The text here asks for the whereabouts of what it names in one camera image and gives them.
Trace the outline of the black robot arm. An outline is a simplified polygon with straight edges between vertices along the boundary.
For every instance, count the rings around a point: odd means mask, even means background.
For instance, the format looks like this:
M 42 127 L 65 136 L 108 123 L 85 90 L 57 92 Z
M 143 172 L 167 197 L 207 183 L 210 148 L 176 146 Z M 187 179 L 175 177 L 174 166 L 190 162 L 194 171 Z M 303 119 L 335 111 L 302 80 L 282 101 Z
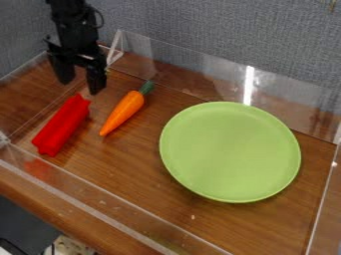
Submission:
M 75 67 L 87 71 L 89 94 L 95 95 L 107 86 L 107 58 L 97 44 L 99 10 L 85 0 L 45 0 L 50 6 L 50 20 L 56 25 L 57 40 L 44 39 L 48 60 L 63 85 L 75 79 Z

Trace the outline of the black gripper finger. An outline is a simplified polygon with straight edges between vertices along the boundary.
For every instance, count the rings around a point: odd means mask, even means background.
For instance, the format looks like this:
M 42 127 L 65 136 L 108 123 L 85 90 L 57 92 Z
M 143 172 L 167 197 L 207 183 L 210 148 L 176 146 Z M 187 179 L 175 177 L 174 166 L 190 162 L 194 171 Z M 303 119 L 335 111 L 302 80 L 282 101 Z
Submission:
M 95 95 L 107 86 L 107 62 L 104 59 L 92 60 L 87 66 L 87 83 L 89 93 Z
M 48 60 L 59 82 L 63 85 L 69 84 L 75 79 L 75 67 L 69 56 L 49 52 Z

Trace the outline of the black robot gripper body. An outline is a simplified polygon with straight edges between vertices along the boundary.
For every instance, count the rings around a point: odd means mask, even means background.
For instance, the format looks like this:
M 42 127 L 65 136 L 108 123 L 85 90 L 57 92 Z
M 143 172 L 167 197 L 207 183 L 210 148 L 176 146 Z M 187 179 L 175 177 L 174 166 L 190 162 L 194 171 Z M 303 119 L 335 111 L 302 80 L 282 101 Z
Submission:
M 105 69 L 107 59 L 97 40 L 99 36 L 71 37 L 72 46 L 63 46 L 59 37 L 48 35 L 44 42 L 48 46 L 48 59 L 52 67 L 93 65 Z

